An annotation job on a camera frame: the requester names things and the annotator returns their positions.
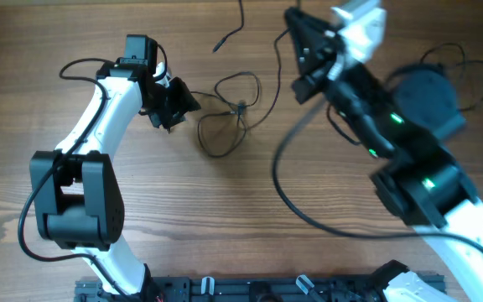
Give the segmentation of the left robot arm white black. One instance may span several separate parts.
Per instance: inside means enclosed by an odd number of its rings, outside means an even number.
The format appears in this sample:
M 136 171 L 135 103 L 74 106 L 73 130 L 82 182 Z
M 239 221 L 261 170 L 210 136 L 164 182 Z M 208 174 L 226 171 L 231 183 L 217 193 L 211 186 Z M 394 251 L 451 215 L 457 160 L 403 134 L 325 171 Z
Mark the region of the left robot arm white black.
M 170 75 L 166 52 L 147 35 L 129 34 L 123 56 L 102 59 L 93 97 L 72 132 L 30 160 L 32 192 L 18 219 L 18 244 L 30 258 L 82 258 L 108 301 L 164 301 L 148 265 L 122 235 L 125 207 L 112 160 L 129 123 L 148 117 L 170 130 L 200 110 L 187 85 Z

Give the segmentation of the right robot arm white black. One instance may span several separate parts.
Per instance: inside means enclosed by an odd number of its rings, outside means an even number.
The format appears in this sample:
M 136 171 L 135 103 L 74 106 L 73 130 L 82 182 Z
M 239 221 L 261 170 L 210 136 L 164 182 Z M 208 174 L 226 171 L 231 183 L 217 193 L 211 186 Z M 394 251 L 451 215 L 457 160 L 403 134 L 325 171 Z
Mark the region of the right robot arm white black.
M 469 299 L 483 301 L 483 202 L 445 147 L 464 125 L 444 70 L 424 61 L 379 81 L 366 62 L 382 42 L 387 13 L 378 1 L 335 8 L 336 23 L 289 8 L 299 103 L 318 94 L 351 128 L 349 140 L 386 164 L 371 181 L 382 204 L 441 258 Z

